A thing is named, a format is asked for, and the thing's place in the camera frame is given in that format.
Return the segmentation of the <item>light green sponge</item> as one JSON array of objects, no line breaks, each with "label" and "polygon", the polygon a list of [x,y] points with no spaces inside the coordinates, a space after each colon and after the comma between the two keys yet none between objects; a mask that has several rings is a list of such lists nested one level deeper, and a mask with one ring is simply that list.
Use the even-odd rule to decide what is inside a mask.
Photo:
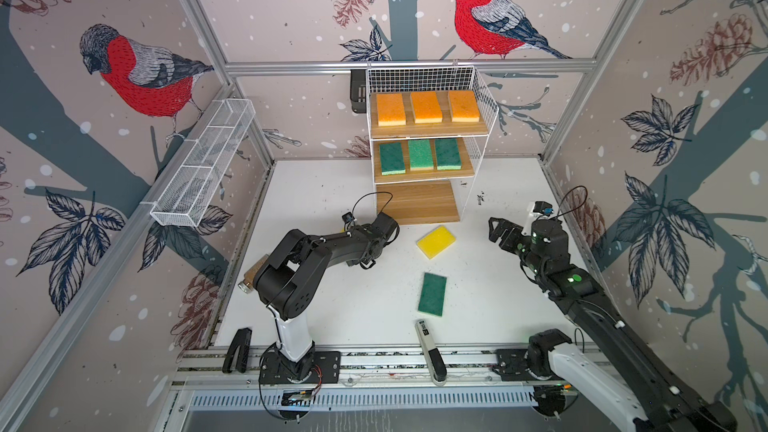
[{"label": "light green sponge", "polygon": [[411,172],[432,171],[434,159],[429,139],[408,141],[409,165]]}]

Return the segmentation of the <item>orange sponge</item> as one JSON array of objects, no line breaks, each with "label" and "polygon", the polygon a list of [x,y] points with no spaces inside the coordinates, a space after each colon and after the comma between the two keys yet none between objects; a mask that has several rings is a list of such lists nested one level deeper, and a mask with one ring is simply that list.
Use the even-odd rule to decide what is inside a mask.
[{"label": "orange sponge", "polygon": [[443,113],[435,91],[410,93],[414,122],[416,124],[437,124],[443,121]]},{"label": "orange sponge", "polygon": [[481,115],[475,93],[471,90],[448,92],[451,121],[454,123],[478,123]]},{"label": "orange sponge", "polygon": [[406,113],[401,93],[379,93],[376,95],[379,127],[404,126]]}]

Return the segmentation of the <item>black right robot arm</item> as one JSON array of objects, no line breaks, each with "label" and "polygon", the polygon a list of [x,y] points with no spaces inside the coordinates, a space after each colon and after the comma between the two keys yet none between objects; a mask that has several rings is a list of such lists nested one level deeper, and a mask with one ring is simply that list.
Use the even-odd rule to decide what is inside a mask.
[{"label": "black right robot arm", "polygon": [[607,373],[558,329],[530,337],[526,365],[536,379],[571,384],[622,431],[734,431],[737,420],[720,401],[707,402],[627,325],[600,284],[572,264],[569,236],[557,218],[526,233],[502,218],[488,221],[489,239],[519,258],[522,270],[615,369]]}]

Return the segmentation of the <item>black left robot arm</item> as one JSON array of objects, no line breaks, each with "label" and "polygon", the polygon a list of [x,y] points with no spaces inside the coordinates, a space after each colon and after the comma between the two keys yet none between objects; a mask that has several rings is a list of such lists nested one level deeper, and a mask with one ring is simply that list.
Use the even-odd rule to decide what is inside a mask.
[{"label": "black left robot arm", "polygon": [[307,379],[315,366],[315,342],[305,312],[326,270],[342,263],[370,269],[400,231],[398,222],[384,212],[368,224],[356,223],[350,213],[344,220],[344,231],[336,234],[290,230],[253,279],[260,301],[274,317],[279,363],[293,382]]}]

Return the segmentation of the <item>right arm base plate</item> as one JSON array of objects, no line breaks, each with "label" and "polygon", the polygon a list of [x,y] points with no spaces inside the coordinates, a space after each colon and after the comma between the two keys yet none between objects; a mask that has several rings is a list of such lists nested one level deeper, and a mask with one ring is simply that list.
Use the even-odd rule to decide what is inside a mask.
[{"label": "right arm base plate", "polygon": [[496,364],[491,371],[503,382],[523,382],[534,380],[529,371],[527,350],[523,348],[502,348],[495,351]]}]

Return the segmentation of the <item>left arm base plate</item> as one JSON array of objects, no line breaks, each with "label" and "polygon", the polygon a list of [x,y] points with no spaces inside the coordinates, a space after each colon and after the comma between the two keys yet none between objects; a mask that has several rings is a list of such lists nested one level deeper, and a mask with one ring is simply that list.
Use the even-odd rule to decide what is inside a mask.
[{"label": "left arm base plate", "polygon": [[270,350],[259,362],[260,385],[336,384],[339,380],[341,354],[338,351],[313,351],[299,362]]}]

